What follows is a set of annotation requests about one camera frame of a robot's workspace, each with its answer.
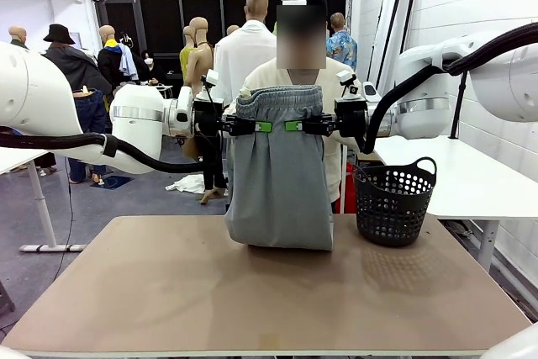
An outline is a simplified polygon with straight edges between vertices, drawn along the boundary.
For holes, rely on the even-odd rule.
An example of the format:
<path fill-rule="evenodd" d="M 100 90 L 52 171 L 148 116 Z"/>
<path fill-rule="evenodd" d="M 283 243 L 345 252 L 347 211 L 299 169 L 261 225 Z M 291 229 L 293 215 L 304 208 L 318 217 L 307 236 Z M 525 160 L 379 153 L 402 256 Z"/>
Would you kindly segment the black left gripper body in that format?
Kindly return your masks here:
<path fill-rule="evenodd" d="M 215 137 L 220 129 L 219 121 L 224 111 L 223 100 L 216 103 L 210 100 L 195 99 L 193 102 L 193 117 L 195 134 Z"/>

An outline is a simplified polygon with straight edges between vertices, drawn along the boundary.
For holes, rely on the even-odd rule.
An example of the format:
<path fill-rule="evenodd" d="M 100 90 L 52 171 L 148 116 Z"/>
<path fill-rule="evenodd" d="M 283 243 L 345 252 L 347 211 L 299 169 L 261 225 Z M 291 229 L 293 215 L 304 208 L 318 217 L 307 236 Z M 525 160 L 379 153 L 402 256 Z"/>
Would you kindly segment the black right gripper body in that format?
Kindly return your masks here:
<path fill-rule="evenodd" d="M 362 138 L 367 129 L 367 101 L 363 98 L 335 100 L 336 128 L 343 138 Z"/>

